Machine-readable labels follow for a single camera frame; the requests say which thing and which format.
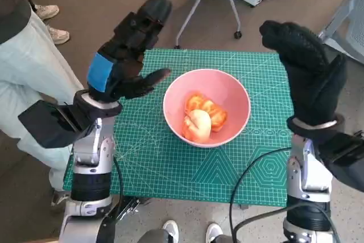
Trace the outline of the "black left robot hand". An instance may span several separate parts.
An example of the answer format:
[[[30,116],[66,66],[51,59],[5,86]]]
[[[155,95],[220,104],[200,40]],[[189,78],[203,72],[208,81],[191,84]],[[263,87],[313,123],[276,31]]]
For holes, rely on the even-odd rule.
[[[97,51],[89,67],[90,96],[102,102],[145,96],[171,73],[161,68],[140,74],[144,53],[154,47],[172,10],[170,0],[146,0],[137,12],[130,12],[114,29],[113,37]]]

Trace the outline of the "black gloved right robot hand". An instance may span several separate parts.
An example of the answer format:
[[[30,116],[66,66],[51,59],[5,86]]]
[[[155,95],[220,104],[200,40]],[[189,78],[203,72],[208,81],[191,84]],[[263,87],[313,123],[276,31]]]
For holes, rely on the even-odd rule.
[[[293,22],[267,20],[259,32],[286,69],[295,118],[309,126],[334,121],[346,82],[345,56],[329,61],[319,37]]]

